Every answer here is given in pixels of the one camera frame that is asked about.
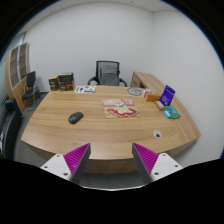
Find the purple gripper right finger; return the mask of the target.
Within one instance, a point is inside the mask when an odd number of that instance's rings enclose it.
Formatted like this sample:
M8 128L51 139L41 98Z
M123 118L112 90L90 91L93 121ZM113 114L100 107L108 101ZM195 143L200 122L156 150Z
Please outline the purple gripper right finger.
M152 182L150 176L159 155L137 143L132 143L132 154L144 185Z

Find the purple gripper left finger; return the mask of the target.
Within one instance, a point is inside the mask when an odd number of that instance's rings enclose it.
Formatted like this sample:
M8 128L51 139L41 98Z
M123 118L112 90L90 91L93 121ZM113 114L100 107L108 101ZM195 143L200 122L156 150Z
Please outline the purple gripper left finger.
M90 154L91 146L87 143L64 155L64 159L71 171L70 181L76 185L80 184Z

